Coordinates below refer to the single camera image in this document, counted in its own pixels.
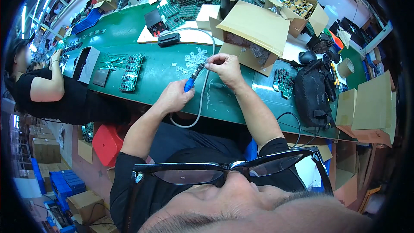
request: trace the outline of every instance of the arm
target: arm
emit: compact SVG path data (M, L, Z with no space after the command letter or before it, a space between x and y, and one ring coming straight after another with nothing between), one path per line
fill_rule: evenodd
M247 128L258 145L258 151L272 139L284 138L273 113L243 79L236 56L216 54L208 59L205 67L217 73L234 91Z
M168 84L153 106L128 130L121 152L147 159L155 133L162 119L180 111L194 96L194 89L184 92L186 79Z
M52 79L35 77L30 86L30 99L33 102L57 102L65 94L62 71L59 68L59 58L62 50L58 50L50 59L49 69Z

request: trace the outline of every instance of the gray cable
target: gray cable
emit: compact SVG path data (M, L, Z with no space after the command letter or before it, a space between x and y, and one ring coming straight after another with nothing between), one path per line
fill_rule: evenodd
M215 43L215 41L214 41L214 38L213 38L213 36L211 36L211 34L209 34L208 32L206 32L206 31L204 31L204 30L197 29L197 28L192 28L192 27L187 27L187 28L181 28L181 29L178 29L178 30L171 31L171 32L166 33L166 34L164 34L164 35L167 35L167 34L170 34L170 33L176 33L176 32L183 31L183 30L196 30L196 31L203 32L203 33L207 34L208 36L210 36L211 40L213 41L213 55L215 54L215 50L216 50L216 43ZM171 121L171 122L172 122L175 126L180 127L180 128L190 128L190 127L193 127L193 126L194 126L194 125L198 122L198 120L200 119L200 115L201 115L201 107L203 106L203 95L204 95L204 90L205 90L206 85L207 85L207 78L208 78L209 73L210 73L210 70L207 70L207 73L206 73L206 78L204 79L204 85L203 85L203 88L202 88L202 90L201 90L201 96L200 96L200 107L199 107L199 109L198 109L197 119L195 119L195 122L193 122L193 124L191 124L191 125L188 125L188 126L182 126L182 125L179 125L179 124L177 124L176 122L174 122L174 121L173 121L173 114L172 114L172 113L170 113L170 121Z

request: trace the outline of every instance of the black pouch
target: black pouch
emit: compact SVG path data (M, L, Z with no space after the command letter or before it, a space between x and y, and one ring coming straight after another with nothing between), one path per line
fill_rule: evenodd
M323 63L313 61L300 70L295 78L295 103L306 127L335 127L332 110L325 94L325 75L319 69Z

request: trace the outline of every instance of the black power supply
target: black power supply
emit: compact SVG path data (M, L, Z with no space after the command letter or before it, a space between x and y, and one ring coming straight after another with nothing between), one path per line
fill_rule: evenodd
M146 13L144 15L144 18L149 32L154 37L159 37L160 33L167 30L167 27L165 26L164 22L161 19L161 16L159 15L158 9L154 9L151 12Z

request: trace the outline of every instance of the hand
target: hand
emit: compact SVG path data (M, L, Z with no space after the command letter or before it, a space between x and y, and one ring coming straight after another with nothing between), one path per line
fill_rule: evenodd
M194 88L184 92L184 85L188 79L170 82L162 91L154 107L159 108L163 115L171 112L178 112L184 108L185 104L190 101L195 93Z
M235 55L226 53L213 55L207 59L207 64L204 67L217 73L223 83L232 90L245 83L240 72L240 64Z

